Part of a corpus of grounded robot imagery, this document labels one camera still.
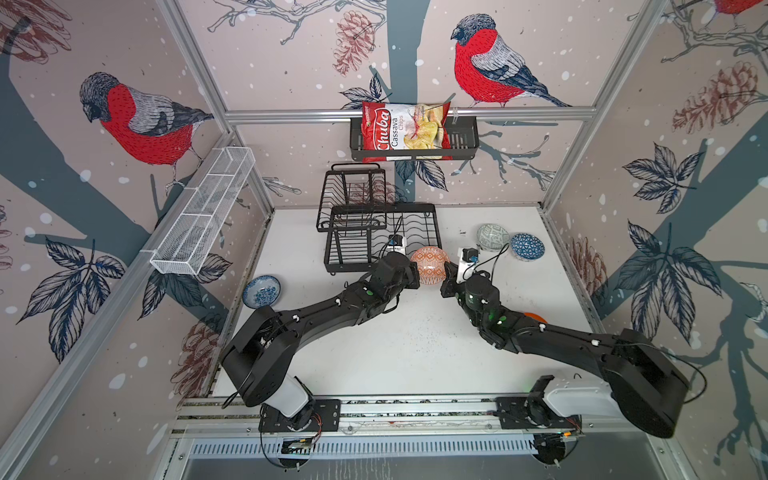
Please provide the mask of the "orange patterned ceramic bowl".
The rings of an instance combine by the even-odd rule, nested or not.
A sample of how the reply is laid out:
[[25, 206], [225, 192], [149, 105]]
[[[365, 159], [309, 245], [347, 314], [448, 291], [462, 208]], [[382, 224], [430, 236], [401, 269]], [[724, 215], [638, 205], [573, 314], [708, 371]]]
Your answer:
[[421, 285], [433, 286], [441, 284], [446, 279], [445, 263], [449, 262], [448, 254], [439, 247], [425, 246], [416, 250], [410, 257], [417, 264]]

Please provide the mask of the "black wire dish rack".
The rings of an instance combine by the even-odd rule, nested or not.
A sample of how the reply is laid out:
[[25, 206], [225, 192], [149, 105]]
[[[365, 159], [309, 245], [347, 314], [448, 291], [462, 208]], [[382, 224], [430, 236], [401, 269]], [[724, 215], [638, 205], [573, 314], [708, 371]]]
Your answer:
[[436, 207], [400, 203], [375, 163], [337, 163], [326, 171], [316, 229], [326, 235], [323, 263], [331, 275], [370, 270], [388, 253], [391, 234], [407, 238], [406, 256], [442, 246]]

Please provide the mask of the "blue triangle patterned bowl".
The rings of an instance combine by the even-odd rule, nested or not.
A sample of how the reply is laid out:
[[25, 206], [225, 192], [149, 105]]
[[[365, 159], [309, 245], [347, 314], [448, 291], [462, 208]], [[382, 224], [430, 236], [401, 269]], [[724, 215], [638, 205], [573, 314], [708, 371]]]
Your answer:
[[521, 261], [535, 261], [543, 257], [546, 247], [543, 241], [530, 233], [517, 233], [510, 238], [510, 250]]

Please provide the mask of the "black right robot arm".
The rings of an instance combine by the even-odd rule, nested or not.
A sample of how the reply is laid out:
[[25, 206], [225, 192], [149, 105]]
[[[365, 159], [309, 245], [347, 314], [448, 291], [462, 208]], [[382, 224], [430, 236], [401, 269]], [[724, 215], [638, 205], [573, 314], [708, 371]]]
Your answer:
[[635, 427], [671, 438], [677, 427], [689, 380], [642, 334], [596, 334], [551, 325], [501, 304], [485, 273], [458, 282], [443, 281], [441, 296], [453, 297], [480, 337], [498, 350], [546, 357], [606, 381], [621, 414]]

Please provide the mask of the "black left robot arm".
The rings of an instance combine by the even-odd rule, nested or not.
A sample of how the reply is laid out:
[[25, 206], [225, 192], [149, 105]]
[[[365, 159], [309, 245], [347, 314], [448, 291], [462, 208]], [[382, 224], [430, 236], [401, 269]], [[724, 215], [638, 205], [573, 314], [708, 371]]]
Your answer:
[[417, 264], [389, 252], [339, 294], [295, 309], [256, 309], [221, 350], [219, 365], [248, 407], [269, 406], [301, 429], [317, 420], [315, 399], [288, 370], [303, 346], [396, 309], [400, 294], [420, 286]]

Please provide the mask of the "green patterned ceramic bowl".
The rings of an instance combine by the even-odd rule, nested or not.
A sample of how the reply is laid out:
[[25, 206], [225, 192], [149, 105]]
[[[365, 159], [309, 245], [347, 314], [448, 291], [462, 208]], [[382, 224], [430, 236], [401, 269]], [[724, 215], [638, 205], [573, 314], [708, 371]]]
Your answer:
[[484, 251], [498, 252], [508, 245], [509, 232], [499, 224], [481, 224], [476, 232], [477, 245]]

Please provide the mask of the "blue floral ceramic bowl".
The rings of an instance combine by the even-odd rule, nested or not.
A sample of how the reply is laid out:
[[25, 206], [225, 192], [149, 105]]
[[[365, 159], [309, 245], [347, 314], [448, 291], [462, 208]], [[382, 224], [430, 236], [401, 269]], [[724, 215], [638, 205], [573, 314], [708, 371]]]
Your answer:
[[274, 305], [281, 294], [281, 283], [272, 275], [261, 275], [251, 280], [242, 292], [243, 304], [251, 309]]

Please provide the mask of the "red cassava chips bag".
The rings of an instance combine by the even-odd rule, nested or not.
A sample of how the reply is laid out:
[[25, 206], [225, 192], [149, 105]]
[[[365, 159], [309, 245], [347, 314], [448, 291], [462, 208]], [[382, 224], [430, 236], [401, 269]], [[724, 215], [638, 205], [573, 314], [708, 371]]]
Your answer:
[[445, 130], [450, 104], [362, 104], [364, 151], [383, 151], [388, 157], [364, 157], [363, 162], [382, 162], [401, 150], [439, 150], [451, 147]]

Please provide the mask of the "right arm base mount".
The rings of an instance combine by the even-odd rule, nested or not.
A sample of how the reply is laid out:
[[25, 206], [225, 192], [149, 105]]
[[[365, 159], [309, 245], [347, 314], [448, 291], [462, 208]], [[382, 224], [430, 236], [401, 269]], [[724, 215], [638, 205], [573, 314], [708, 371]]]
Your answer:
[[578, 415], [559, 416], [543, 400], [523, 396], [497, 397], [495, 406], [494, 415], [499, 419], [503, 430], [580, 430], [582, 427]]

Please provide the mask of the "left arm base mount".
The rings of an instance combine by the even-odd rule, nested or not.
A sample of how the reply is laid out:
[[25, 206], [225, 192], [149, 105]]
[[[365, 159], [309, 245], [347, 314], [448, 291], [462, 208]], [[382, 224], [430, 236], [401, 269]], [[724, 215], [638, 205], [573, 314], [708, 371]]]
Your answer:
[[339, 399], [310, 400], [297, 414], [288, 417], [269, 405], [260, 414], [260, 433], [326, 433], [339, 428], [341, 401]]

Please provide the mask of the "black wall shelf basket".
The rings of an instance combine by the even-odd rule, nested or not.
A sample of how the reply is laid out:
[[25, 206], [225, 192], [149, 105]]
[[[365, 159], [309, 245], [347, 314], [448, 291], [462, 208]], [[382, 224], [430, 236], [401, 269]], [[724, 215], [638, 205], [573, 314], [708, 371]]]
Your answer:
[[374, 158], [384, 161], [399, 160], [472, 160], [479, 148], [477, 119], [475, 117], [458, 117], [450, 119], [445, 125], [445, 139], [450, 143], [449, 148], [431, 150], [365, 150], [362, 133], [362, 119], [353, 118], [350, 123], [349, 148], [355, 161], [368, 162]]

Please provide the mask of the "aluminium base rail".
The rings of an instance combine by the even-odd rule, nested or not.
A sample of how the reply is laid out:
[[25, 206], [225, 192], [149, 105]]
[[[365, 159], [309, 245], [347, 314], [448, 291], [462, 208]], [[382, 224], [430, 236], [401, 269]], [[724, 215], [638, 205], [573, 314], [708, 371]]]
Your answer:
[[[183, 436], [253, 437], [258, 407], [240, 399], [229, 406], [222, 397], [193, 398], [182, 404], [168, 431]], [[637, 433], [629, 421], [581, 414], [536, 426], [513, 394], [318, 395], [314, 407], [323, 413], [325, 436], [549, 433]]]

